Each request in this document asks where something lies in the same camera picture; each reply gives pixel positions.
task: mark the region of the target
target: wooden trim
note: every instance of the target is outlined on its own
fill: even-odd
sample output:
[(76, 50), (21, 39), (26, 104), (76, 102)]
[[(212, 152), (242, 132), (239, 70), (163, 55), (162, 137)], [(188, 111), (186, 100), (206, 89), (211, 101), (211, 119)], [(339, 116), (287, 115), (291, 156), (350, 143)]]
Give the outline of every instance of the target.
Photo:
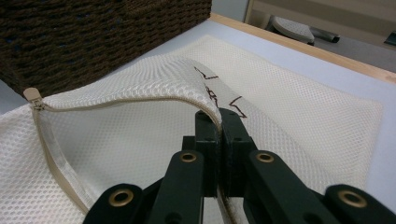
[(364, 74), (366, 76), (374, 77), (388, 83), (396, 84), (395, 73), (392, 73), (390, 71), (378, 67), (374, 67), (370, 64), (361, 63), (353, 59), (349, 59), (347, 57), (331, 53), (324, 49), (318, 49), (306, 45), (304, 43), (301, 43), (299, 41), (292, 40), (284, 36), (276, 35), (271, 32), (265, 31), (263, 29), (242, 23), (240, 21), (234, 21), (232, 19), (220, 16), (215, 13), (211, 14), (210, 20), (232, 27), (236, 30), (245, 32), (247, 34), (255, 35), (257, 37), (269, 40), (271, 42), (277, 43), (289, 49), (295, 49), (297, 51), (300, 51), (301, 53), (308, 54), (310, 56), (319, 58), (323, 61), (340, 65), (342, 67)]

